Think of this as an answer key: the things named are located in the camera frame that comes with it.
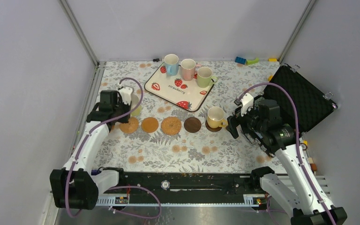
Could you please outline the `yellow mug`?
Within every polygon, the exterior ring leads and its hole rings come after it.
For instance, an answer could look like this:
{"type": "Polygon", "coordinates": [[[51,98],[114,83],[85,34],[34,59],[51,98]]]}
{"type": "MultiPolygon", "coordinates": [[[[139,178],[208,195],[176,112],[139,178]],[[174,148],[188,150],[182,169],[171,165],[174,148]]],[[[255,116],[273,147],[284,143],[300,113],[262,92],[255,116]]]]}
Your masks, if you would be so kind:
{"type": "Polygon", "coordinates": [[[225,128],[228,125],[227,120],[225,119],[225,112],[221,107],[214,106],[208,110],[207,121],[210,127],[225,128]]]}

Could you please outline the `yellow-green mug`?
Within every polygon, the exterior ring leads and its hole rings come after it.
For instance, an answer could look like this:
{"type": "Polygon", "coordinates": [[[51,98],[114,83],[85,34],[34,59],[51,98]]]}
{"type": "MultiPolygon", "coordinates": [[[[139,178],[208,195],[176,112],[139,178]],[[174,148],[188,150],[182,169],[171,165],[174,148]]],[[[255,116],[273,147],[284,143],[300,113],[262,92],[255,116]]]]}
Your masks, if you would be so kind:
{"type": "Polygon", "coordinates": [[[137,117],[141,114],[142,104],[139,104],[140,98],[137,94],[131,95],[131,110],[132,113],[130,114],[132,117],[137,117]]]}

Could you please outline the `green mug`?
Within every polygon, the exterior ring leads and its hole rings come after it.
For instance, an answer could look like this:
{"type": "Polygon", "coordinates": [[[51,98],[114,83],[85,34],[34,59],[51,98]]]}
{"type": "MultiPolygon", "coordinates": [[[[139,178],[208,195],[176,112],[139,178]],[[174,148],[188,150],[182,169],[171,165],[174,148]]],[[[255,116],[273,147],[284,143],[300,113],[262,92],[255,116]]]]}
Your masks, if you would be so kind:
{"type": "Polygon", "coordinates": [[[213,75],[213,71],[209,67],[200,67],[197,71],[197,84],[200,88],[206,88],[216,84],[218,78],[213,75]]]}

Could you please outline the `blue mug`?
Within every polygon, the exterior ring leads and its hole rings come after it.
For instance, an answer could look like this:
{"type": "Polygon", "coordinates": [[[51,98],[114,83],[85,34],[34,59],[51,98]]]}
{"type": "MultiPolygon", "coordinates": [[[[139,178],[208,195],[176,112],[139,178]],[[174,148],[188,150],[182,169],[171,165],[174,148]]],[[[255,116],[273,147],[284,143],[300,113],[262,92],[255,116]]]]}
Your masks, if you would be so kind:
{"type": "Polygon", "coordinates": [[[166,74],[175,76],[179,70],[179,57],[176,54],[168,54],[163,58],[166,74]]]}

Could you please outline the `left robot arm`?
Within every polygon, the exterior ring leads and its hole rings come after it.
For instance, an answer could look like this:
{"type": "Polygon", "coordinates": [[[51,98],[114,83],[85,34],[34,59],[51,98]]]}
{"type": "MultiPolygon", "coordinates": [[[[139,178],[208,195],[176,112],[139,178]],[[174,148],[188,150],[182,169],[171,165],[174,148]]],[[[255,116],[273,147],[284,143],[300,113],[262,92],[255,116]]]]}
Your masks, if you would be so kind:
{"type": "Polygon", "coordinates": [[[111,188],[120,193],[127,181],[117,171],[100,172],[92,175],[97,152],[116,123],[127,123],[130,118],[133,89],[104,90],[100,101],[86,117],[85,131],[70,159],[62,169],[50,174],[50,184],[56,207],[91,210],[98,197],[111,188]]]}

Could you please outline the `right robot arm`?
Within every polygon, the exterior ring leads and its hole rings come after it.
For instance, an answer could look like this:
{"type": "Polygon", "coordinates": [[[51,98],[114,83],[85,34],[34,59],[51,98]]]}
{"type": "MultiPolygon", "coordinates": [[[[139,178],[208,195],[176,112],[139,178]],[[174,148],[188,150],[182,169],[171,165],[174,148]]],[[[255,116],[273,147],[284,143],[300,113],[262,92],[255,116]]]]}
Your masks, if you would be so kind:
{"type": "Polygon", "coordinates": [[[314,176],[303,154],[299,138],[299,118],[293,101],[290,102],[295,127],[282,122],[281,109],[275,100],[264,99],[258,107],[254,99],[237,99],[238,108],[228,117],[226,129],[238,138],[237,127],[256,138],[284,166],[293,186],[291,191],[270,167],[252,170],[250,187],[256,193],[270,194],[290,217],[292,225],[342,225],[347,219],[343,207],[334,206],[314,176]]]}

